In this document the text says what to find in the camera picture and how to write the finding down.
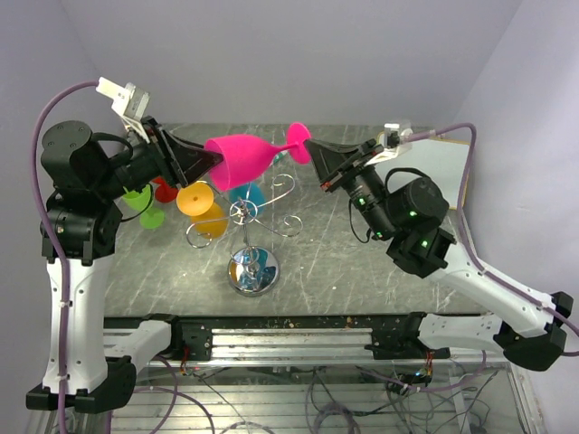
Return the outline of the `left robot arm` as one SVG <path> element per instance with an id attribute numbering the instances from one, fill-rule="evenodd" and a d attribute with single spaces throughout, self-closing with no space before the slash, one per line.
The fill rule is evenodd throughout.
<path id="1" fill-rule="evenodd" d="M 117 201 L 142 192 L 157 177 L 186 187 L 223 157 L 171 137 L 153 119 L 145 136 L 107 156 L 96 133 L 78 120 L 43 135 L 41 164 L 53 193 L 42 200 L 42 255 L 52 291 L 49 362 L 41 383 L 26 395 L 30 410 L 72 407 L 98 414 L 125 406 L 138 373 L 155 357 L 184 351 L 177 316 L 150 314 L 134 329 L 104 340 L 104 304 L 122 214 Z"/>

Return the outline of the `green plastic wine glass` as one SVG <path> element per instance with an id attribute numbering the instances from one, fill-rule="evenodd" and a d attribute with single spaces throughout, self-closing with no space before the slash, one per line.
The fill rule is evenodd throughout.
<path id="1" fill-rule="evenodd" d="M 123 202 L 137 213 L 131 217 L 123 217 L 121 222 L 130 222 L 138 219 L 144 229 L 154 230 L 162 225 L 165 213 L 154 206 L 154 189 L 148 184 L 141 191 L 126 191 L 122 196 Z"/>

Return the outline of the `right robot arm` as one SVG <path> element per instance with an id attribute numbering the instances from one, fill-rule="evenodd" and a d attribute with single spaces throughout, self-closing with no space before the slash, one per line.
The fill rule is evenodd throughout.
<path id="1" fill-rule="evenodd" d="M 455 347 L 503 354 L 519 367 L 544 372 L 564 355 L 564 321 L 573 298 L 524 287 L 485 267 L 465 242 L 442 228 L 449 204 L 427 174 L 409 167 L 413 180 L 391 192 L 388 182 L 400 170 L 394 167 L 386 176 L 376 172 L 370 161 L 384 148 L 375 140 L 341 146 L 307 139 L 304 147 L 321 189 L 348 194 L 348 207 L 368 225 L 367 238 L 388 242 L 386 254 L 398 269 L 454 288 L 488 311 L 478 316 L 412 312 L 390 343 L 377 348 L 378 356 L 403 352 L 415 358 Z"/>

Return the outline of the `red plastic wine glass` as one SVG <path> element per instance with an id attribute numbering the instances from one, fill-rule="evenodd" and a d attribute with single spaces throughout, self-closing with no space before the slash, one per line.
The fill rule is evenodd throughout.
<path id="1" fill-rule="evenodd" d="M 171 203 L 176 199 L 178 189 L 169 185 L 162 176 L 154 178 L 152 183 L 157 186 L 154 196 L 158 202 Z"/>

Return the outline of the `pink plastic wine glass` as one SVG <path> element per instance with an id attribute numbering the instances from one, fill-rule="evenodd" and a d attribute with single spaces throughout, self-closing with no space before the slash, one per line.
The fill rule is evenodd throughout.
<path id="1" fill-rule="evenodd" d="M 267 140 L 252 135 L 213 137 L 204 149 L 220 154 L 223 161 L 209 171 L 214 186 L 228 191 L 260 177 L 271 165 L 275 156 L 286 151 L 300 165 L 310 161 L 304 142 L 311 138 L 307 127 L 293 123 L 286 133 L 286 144 L 274 146 Z"/>

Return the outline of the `blue plastic wine glass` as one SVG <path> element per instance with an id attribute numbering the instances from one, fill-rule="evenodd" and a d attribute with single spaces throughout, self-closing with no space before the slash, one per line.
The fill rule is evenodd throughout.
<path id="1" fill-rule="evenodd" d="M 244 205 L 251 217 L 259 216 L 264 211 L 266 202 L 261 188 L 254 182 L 240 185 L 229 191 L 229 200 L 232 204 L 240 207 Z"/>

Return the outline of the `orange wine glass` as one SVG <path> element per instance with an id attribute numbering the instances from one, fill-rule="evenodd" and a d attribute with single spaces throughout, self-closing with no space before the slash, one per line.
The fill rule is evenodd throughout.
<path id="1" fill-rule="evenodd" d="M 214 191 L 206 182 L 195 182 L 179 190 L 178 210 L 189 217 L 193 229 L 206 239 L 216 239 L 225 233 L 228 220 L 216 202 Z"/>

